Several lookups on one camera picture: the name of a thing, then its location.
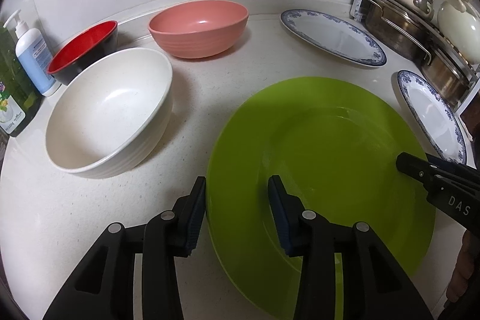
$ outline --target human hand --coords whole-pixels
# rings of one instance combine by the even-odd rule
[[[452,274],[452,279],[447,288],[447,298],[450,302],[457,302],[469,286],[469,278],[475,269],[475,260],[469,253],[472,234],[465,231],[462,238],[462,248],[458,253],[457,264]]]

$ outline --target bowl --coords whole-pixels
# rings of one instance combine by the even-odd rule
[[[135,167],[165,131],[171,81],[169,60],[153,49],[125,49],[92,64],[53,108],[45,135],[53,165],[84,178]]]
[[[226,51],[240,38],[248,10],[239,3],[203,0],[177,4],[150,20],[148,30],[158,46],[184,59]]]
[[[117,49],[117,27],[117,21],[107,21],[79,34],[55,55],[46,71],[68,86],[84,69]]]

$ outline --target stainless steel pot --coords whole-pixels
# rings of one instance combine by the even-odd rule
[[[371,3],[365,20],[367,30],[399,55],[413,61],[417,67],[424,59],[431,61],[428,48],[428,31],[414,22],[409,15],[383,0]]]
[[[443,51],[433,48],[433,57],[428,64],[424,62],[421,71],[426,80],[451,107],[455,107],[469,88],[469,81],[453,65]]]

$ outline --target bottle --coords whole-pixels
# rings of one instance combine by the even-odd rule
[[[37,114],[42,96],[15,55],[10,32],[0,25],[0,127],[16,137]]]
[[[21,10],[15,11],[3,27],[6,28],[15,19],[15,33],[18,37],[15,53],[38,91],[45,97],[50,97],[60,87],[60,82],[46,72],[53,56],[42,33],[37,28],[29,29],[26,22],[20,20],[20,12]]]

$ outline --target silver screw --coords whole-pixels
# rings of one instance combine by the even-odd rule
[[[361,232],[367,232],[370,229],[367,223],[357,223],[356,227]]]
[[[303,211],[301,215],[304,219],[307,220],[313,220],[315,217],[317,217],[317,214],[314,211],[309,210]]]
[[[121,228],[122,226],[119,224],[119,223],[113,223],[113,224],[110,224],[109,225],[109,232],[111,234],[116,234]]]
[[[173,211],[164,211],[162,214],[160,214],[160,218],[162,220],[171,220],[174,217],[175,213]]]

